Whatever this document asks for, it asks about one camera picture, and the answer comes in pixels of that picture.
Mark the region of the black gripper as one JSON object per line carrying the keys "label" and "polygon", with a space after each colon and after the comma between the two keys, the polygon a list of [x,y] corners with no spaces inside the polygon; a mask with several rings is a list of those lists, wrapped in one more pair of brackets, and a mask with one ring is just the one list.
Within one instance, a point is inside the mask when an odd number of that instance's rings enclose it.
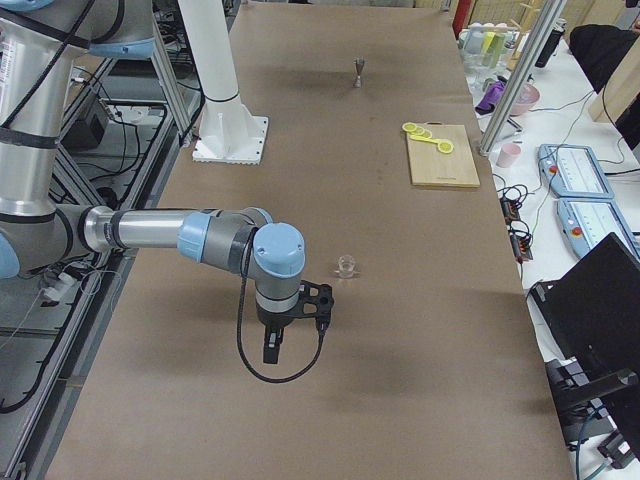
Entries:
{"label": "black gripper", "polygon": [[265,326],[262,361],[265,364],[277,364],[284,338],[284,328],[294,322],[297,317],[292,311],[271,312],[261,306],[257,306],[257,316]]}

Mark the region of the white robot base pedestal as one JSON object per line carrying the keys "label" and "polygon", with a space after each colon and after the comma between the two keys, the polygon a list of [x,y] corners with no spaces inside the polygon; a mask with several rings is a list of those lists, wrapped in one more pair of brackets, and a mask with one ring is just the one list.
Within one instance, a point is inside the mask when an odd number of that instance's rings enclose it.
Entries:
{"label": "white robot base pedestal", "polygon": [[241,99],[223,4],[183,0],[179,8],[205,98],[193,159],[259,164],[269,119]]}

